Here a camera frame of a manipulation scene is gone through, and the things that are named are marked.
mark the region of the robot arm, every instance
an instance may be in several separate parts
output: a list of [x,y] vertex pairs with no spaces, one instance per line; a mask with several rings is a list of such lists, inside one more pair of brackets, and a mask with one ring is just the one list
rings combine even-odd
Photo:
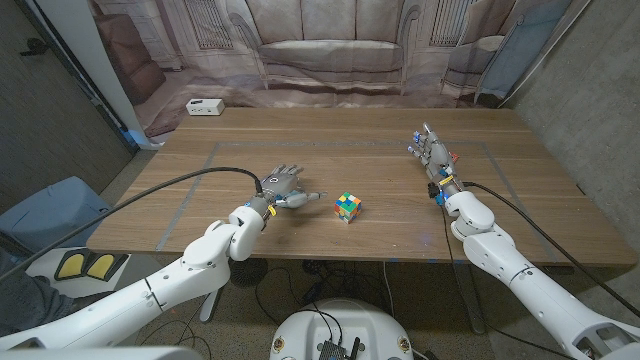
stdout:
[[[438,184],[431,195],[456,217],[451,230],[469,261],[509,287],[567,355],[581,360],[639,357],[640,329],[595,313],[531,264],[495,223],[493,212],[459,185],[449,152],[424,128],[426,135],[414,135],[418,150],[409,151]],[[445,174],[451,179],[443,183]]]
[[[262,180],[264,194],[235,209],[229,215],[230,224],[222,220],[211,224],[178,260],[74,314],[0,338],[0,350],[33,342],[51,349],[113,346],[175,305],[220,289],[229,280],[228,258],[243,261],[251,255],[269,208],[273,210],[278,199],[287,200],[294,190],[293,195],[304,195],[304,203],[322,197],[323,193],[306,194],[298,186],[302,168],[276,170]],[[297,200],[295,204],[304,203]]]

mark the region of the black wire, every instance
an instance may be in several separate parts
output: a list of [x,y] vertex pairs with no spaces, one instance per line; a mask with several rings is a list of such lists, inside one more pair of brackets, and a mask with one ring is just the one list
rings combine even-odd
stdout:
[[194,341],[195,341],[195,340],[197,340],[197,339],[202,340],[202,342],[204,343],[204,345],[207,347],[207,352],[209,353],[209,360],[212,360],[212,359],[213,359],[213,356],[212,356],[212,354],[211,354],[211,347],[209,346],[209,343],[207,342],[207,340],[205,340],[205,339],[204,339],[204,338],[202,338],[201,336],[196,336],[196,335],[194,335],[194,336],[189,336],[189,337],[187,337],[187,338],[184,338],[184,339],[180,340],[180,343],[182,343],[182,342],[184,342],[184,341],[187,341],[187,340],[191,340],[191,339],[193,339]]
[[[353,277],[353,278],[361,277],[367,283],[367,285],[371,286],[371,288],[373,288],[373,289],[378,291],[378,295],[380,296],[381,307],[383,307],[383,308],[386,307],[386,312],[391,314],[391,300],[389,299],[389,293],[387,292],[386,285],[384,284],[382,279],[380,279],[379,277],[375,277],[373,275],[363,274],[363,273],[360,273],[358,271],[348,272],[348,271],[345,271],[344,269],[331,269],[327,265],[329,265],[329,264],[325,265],[325,270],[327,271],[327,276],[325,278],[323,278],[323,281],[321,281],[321,283],[327,283],[337,294],[342,296],[343,293],[347,293],[346,289],[344,287],[342,287],[340,289],[340,291],[338,291],[333,286],[333,284],[331,284],[329,279],[331,277],[333,277],[333,276],[335,276],[335,277],[347,277],[347,278],[350,278],[350,277]],[[369,278],[377,281],[379,283],[379,285],[370,283],[369,280],[368,280]]]
[[478,317],[478,319],[480,319],[480,320],[481,320],[481,321],[482,321],[482,322],[483,322],[483,323],[484,323],[488,328],[490,328],[491,330],[493,330],[493,331],[495,331],[495,332],[497,332],[497,333],[499,333],[499,334],[501,334],[501,335],[503,335],[503,336],[506,336],[506,337],[511,338],[511,339],[513,339],[513,340],[519,341],[519,342],[521,342],[521,343],[524,343],[524,344],[527,344],[527,345],[530,345],[530,346],[536,347],[536,348],[538,348],[538,349],[540,349],[540,350],[544,350],[544,351],[550,352],[550,353],[552,353],[552,354],[555,354],[555,355],[561,356],[561,357],[566,358],[566,359],[577,360],[576,358],[571,357],[571,356],[568,356],[568,355],[566,355],[566,354],[563,354],[563,353],[561,353],[561,352],[559,352],[559,351],[555,351],[555,350],[553,350],[553,349],[549,349],[548,347],[544,347],[544,346],[542,346],[542,345],[538,345],[538,344],[535,344],[535,343],[529,342],[529,341],[524,340],[524,339],[521,339],[521,338],[519,338],[519,337],[517,337],[517,336],[513,336],[513,335],[511,335],[511,334],[509,334],[509,333],[506,333],[506,332],[504,332],[504,331],[498,330],[497,328],[495,328],[494,326],[492,326],[491,324],[489,324],[489,323],[484,319],[484,317],[483,317],[482,315],[480,315],[480,314],[476,313],[476,312],[475,312],[475,311],[474,311],[474,310],[469,306],[469,304],[467,304],[467,300],[464,298],[464,292],[462,291],[462,285],[460,285],[460,279],[458,278],[458,272],[456,271],[456,266],[455,266],[455,264],[453,263],[453,252],[451,251],[451,243],[449,243],[449,233],[447,232],[448,224],[447,224],[447,218],[446,218],[446,216],[445,216],[445,214],[444,214],[444,207],[440,206],[440,210],[442,211],[442,220],[444,221],[444,235],[445,235],[445,237],[446,237],[446,239],[447,239],[447,247],[449,248],[449,256],[451,257],[451,269],[453,269],[453,275],[454,275],[454,277],[456,278],[456,284],[458,285],[458,293],[460,294],[460,298],[462,298],[462,302],[464,303],[464,306],[467,308],[467,310],[471,311],[471,312],[472,312],[476,317]]
[[318,309],[316,302],[312,301],[311,303],[313,304],[313,307],[316,308],[316,311],[318,312],[318,314],[320,314],[320,316],[322,317],[322,320],[324,320],[324,323],[327,324],[327,328],[329,328],[329,342],[333,343],[333,331],[331,331],[331,326],[329,326],[329,322],[324,317],[324,315],[322,315],[322,313],[320,312],[320,309]]
[[204,300],[202,300],[202,302],[200,303],[200,306],[198,306],[196,311],[194,311],[193,314],[191,315],[191,317],[189,318],[189,321],[187,321],[187,325],[184,327],[184,330],[182,331],[182,334],[180,335],[180,340],[178,340],[176,345],[178,345],[178,344],[180,344],[182,342],[182,338],[184,337],[184,333],[187,332],[187,328],[189,328],[189,324],[191,324],[191,322],[193,321],[193,318],[196,317],[196,314],[198,312],[200,312],[200,309],[202,308],[202,305],[204,305],[205,301],[207,301],[207,296],[206,295],[204,297]]
[[[273,317],[271,316],[271,314],[269,314],[269,312],[267,311],[267,309],[265,309],[265,307],[262,305],[262,302],[260,302],[260,296],[258,295],[258,287],[260,286],[260,284],[262,284],[262,282],[264,281],[264,279],[267,278],[267,275],[270,272],[276,271],[276,270],[282,270],[287,274],[287,280],[289,282],[289,291],[291,292],[291,296],[293,297],[293,299],[296,301],[296,303],[299,306],[302,306],[302,303],[298,300],[298,298],[296,297],[295,293],[293,292],[293,285],[291,283],[291,273],[289,272],[289,269],[287,268],[283,268],[283,267],[276,267],[273,268],[269,271],[267,271],[267,273],[265,274],[265,276],[262,278],[262,280],[260,280],[260,282],[258,283],[258,285],[256,285],[256,287],[254,288],[254,294],[256,296],[256,301],[258,302],[258,306],[260,307],[260,309],[262,310],[262,312],[269,318],[271,319],[271,321],[273,321],[274,324],[276,325],[280,325],[280,323]],[[328,317],[332,318],[333,321],[336,322],[336,324],[338,324],[338,328],[340,329],[340,339],[338,340],[338,346],[340,346],[342,344],[342,327],[340,326],[340,323],[338,322],[338,320],[336,320],[336,318],[334,318],[333,316],[331,316],[330,314],[327,314],[323,311],[320,311],[318,309],[318,307],[316,306],[315,302],[312,302],[313,306],[316,308],[315,310],[313,309],[302,309],[302,310],[298,310],[296,312],[302,312],[302,311],[312,311],[312,312],[317,312],[318,314],[320,314],[320,316],[322,316],[322,319],[324,320],[324,322],[327,324],[327,327],[329,328],[329,341],[333,342],[333,332],[331,331],[331,326],[329,325],[329,322],[327,321],[327,319],[325,319],[324,315],[327,315]]]
[[551,245],[553,245],[556,249],[558,249],[558,251],[560,251],[562,255],[564,255],[567,259],[569,259],[569,261],[571,261],[578,269],[580,269],[583,273],[585,273],[585,275],[587,275],[591,280],[593,280],[593,282],[598,284],[598,286],[603,288],[606,292],[608,292],[611,296],[613,296],[616,300],[618,300],[622,305],[624,305],[627,309],[629,309],[629,311],[634,313],[637,317],[640,317],[640,310],[638,310],[635,306],[631,305],[627,300],[625,300],[622,296],[620,296],[620,294],[615,292],[607,284],[602,282],[600,279],[596,278],[595,275],[591,274],[591,272],[587,270],[587,268],[584,265],[582,265],[578,260],[576,260],[573,256],[571,256],[571,254],[569,254],[562,246],[560,246],[560,244],[558,244],[555,240],[553,240],[551,236],[549,236],[546,232],[544,232],[544,230],[542,230],[527,214],[525,214],[522,210],[520,210],[517,206],[515,206],[509,200],[505,199],[500,194],[489,189],[484,185],[476,184],[474,182],[463,182],[462,184],[468,187],[475,186],[477,188],[480,188],[488,192],[489,194],[497,197],[503,203],[509,205],[510,208],[512,208],[515,212],[520,214],[520,216],[522,216],[537,232],[539,232],[540,235],[542,235],[545,239],[547,239],[547,241],[551,243]]
[[315,313],[318,313],[320,315],[327,315],[328,317],[333,319],[333,321],[335,321],[336,324],[338,324],[338,329],[340,329],[340,339],[338,340],[338,346],[342,345],[342,326],[340,326],[340,323],[338,322],[338,320],[336,320],[336,318],[334,318],[331,314],[328,314],[328,313],[326,313],[324,311],[314,310],[314,309],[300,309],[300,310],[296,311],[296,313],[305,312],[305,311],[315,312]]
[[147,342],[147,340],[149,340],[155,333],[157,333],[158,331],[160,331],[160,329],[164,328],[165,326],[169,325],[169,324],[173,324],[173,323],[182,323],[185,324],[186,328],[185,329],[189,329],[189,331],[191,332],[191,336],[194,335],[193,333],[193,329],[191,329],[191,327],[189,326],[189,324],[187,324],[186,322],[182,321],[182,320],[172,320],[169,322],[166,322],[164,324],[162,324],[161,326],[159,326],[157,329],[153,330],[151,332],[151,334],[149,334],[146,338],[144,338],[144,340],[142,340],[142,342],[140,343],[140,346],[144,345],[144,343]]
[[175,179],[171,179],[169,181],[163,182],[162,184],[156,185],[152,188],[149,188],[137,195],[134,195],[132,197],[130,197],[129,199],[123,201],[122,203],[116,205],[113,207],[113,209],[106,211],[100,215],[98,215],[95,219],[89,221],[88,223],[80,226],[79,228],[73,230],[72,232],[68,233],[67,235],[63,236],[62,238],[52,242],[51,244],[47,245],[45,248],[43,248],[42,250],[38,251],[37,253],[31,255],[28,259],[26,259],[25,261],[21,262],[20,264],[16,265],[15,267],[13,267],[11,270],[7,271],[6,273],[4,273],[2,276],[0,276],[0,283],[2,283],[3,281],[5,281],[6,279],[8,279],[10,276],[13,276],[15,273],[17,273],[20,270],[24,270],[26,268],[29,267],[29,265],[31,265],[31,263],[33,263],[36,259],[42,257],[44,254],[48,253],[51,249],[56,248],[58,245],[63,244],[64,242],[66,242],[67,240],[71,239],[72,237],[78,235],[79,233],[83,232],[84,230],[90,228],[91,226],[99,223],[100,221],[102,221],[103,219],[105,219],[108,216],[113,215],[114,213],[116,213],[117,211],[121,210],[122,208],[131,205],[132,203],[142,199],[143,197],[152,194],[160,189],[163,189],[167,186],[179,183],[181,181],[190,179],[192,177],[198,176],[198,175],[203,175],[203,174],[207,174],[207,173],[211,173],[211,172],[217,172],[217,171],[231,171],[231,172],[237,172],[237,173],[241,173],[241,174],[245,174],[245,175],[249,175],[253,178],[253,180],[256,183],[256,192],[258,194],[262,194],[262,185],[260,184],[260,179],[258,179],[257,176],[255,176],[252,172],[244,170],[244,169],[240,169],[240,168],[234,168],[234,167],[215,167],[215,168],[207,168],[207,169],[202,169],[202,170],[198,170],[198,171],[194,171],[192,173],[186,174],[186,175],[182,175],[179,176]]
[[271,319],[271,321],[273,321],[274,324],[276,325],[280,325],[280,323],[273,317],[271,316],[271,314],[269,314],[269,312],[267,311],[267,309],[264,308],[264,306],[262,305],[262,303],[260,302],[260,297],[258,296],[258,287],[260,286],[260,284],[262,284],[262,282],[264,281],[264,279],[267,278],[267,275],[269,275],[269,273],[276,271],[276,270],[283,270],[284,272],[287,273],[287,278],[289,280],[289,291],[291,292],[291,296],[293,296],[293,299],[295,300],[296,304],[298,304],[298,306],[302,306],[302,303],[298,300],[298,297],[296,297],[296,295],[293,293],[293,285],[291,284],[291,273],[289,272],[289,269],[283,268],[283,267],[276,267],[273,268],[269,271],[267,271],[267,273],[264,275],[264,277],[262,278],[262,280],[260,280],[260,282],[258,283],[258,285],[256,285],[256,287],[254,288],[254,295],[256,297],[256,301],[258,302],[258,306],[260,307],[260,309],[262,310],[262,312],[267,315],[267,317],[269,319]]

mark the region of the gray wall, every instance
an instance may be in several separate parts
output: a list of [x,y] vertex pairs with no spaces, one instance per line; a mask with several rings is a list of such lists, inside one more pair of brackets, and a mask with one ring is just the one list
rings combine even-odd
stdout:
[[[640,252],[639,4],[635,0],[592,0],[506,106],[520,114]],[[640,266],[598,269],[596,275],[640,306]],[[631,312],[579,272],[554,279],[604,316],[640,325]],[[492,286],[487,281],[483,292],[509,298],[505,289]],[[499,321],[504,331],[561,350],[521,305],[505,303],[507,308],[486,306],[487,317]],[[490,338],[497,360],[557,359],[496,333]]]
[[640,251],[640,5],[593,0],[506,106]]

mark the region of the robotic hand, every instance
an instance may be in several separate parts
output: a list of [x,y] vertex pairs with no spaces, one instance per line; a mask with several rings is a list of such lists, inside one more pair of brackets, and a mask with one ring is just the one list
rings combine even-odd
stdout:
[[326,192],[305,193],[300,185],[300,174],[304,168],[285,164],[278,165],[262,180],[265,198],[283,208],[299,208],[311,200],[327,196]]
[[409,146],[409,152],[420,160],[429,179],[433,181],[429,183],[429,197],[435,198],[438,205],[444,205],[450,196],[461,192],[464,187],[458,182],[453,159],[447,148],[427,123],[422,126],[425,133],[416,131],[413,134],[416,147]]
[[495,223],[493,212],[464,189],[444,144],[426,123],[423,127],[425,134],[414,133],[416,148],[409,152],[435,182],[429,196],[457,217],[451,230],[469,261],[509,287],[572,358],[640,358],[640,329],[595,313],[531,264]]
[[263,214],[263,219],[269,218],[273,205],[283,208],[299,208],[311,200],[317,200],[327,196],[326,192],[306,193],[300,184],[298,174],[304,168],[298,165],[276,166],[271,174],[262,179],[262,194],[252,197],[245,206],[254,209],[258,214]]

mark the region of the floor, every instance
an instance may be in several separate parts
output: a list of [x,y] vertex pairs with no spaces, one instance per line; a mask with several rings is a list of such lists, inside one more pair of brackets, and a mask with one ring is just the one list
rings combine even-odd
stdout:
[[[135,180],[154,152],[140,151],[120,175],[105,189],[101,196],[115,203]],[[163,264],[175,260],[175,256],[157,256]],[[358,262],[337,264],[358,273],[379,278],[381,263]],[[269,268],[284,267],[291,273],[293,291],[297,298],[313,285],[317,278],[302,271],[300,260],[269,260]],[[638,269],[625,273],[625,269],[592,269],[601,279],[623,295],[631,296],[634,303],[638,297]],[[474,335],[457,293],[451,266],[446,264],[388,263],[387,271],[393,294],[396,319],[407,329],[415,349],[429,350],[439,359],[556,359],[555,355],[518,343],[489,331],[485,335]],[[520,302],[504,287],[487,274],[473,269],[474,280],[485,319],[495,328],[519,336],[528,341],[560,351],[549,334],[529,315]],[[638,325],[622,306],[612,303],[604,291],[597,289],[585,276],[574,273],[553,275],[558,283],[567,288],[594,310],[614,319]],[[264,307],[279,321],[298,309],[288,291],[284,272],[269,274],[260,284],[260,297]],[[384,293],[364,281],[357,281],[353,291],[325,289],[322,297],[349,296],[361,298],[385,308]],[[137,344],[172,345],[180,338],[184,325],[173,320],[188,321],[199,308],[203,299],[185,302],[168,311],[141,329]],[[260,359],[266,358],[272,337],[277,329],[260,310],[253,288],[240,288],[233,284],[224,287],[212,322],[191,323],[196,335],[207,341],[214,358]],[[202,341],[193,344],[204,358],[208,357]]]

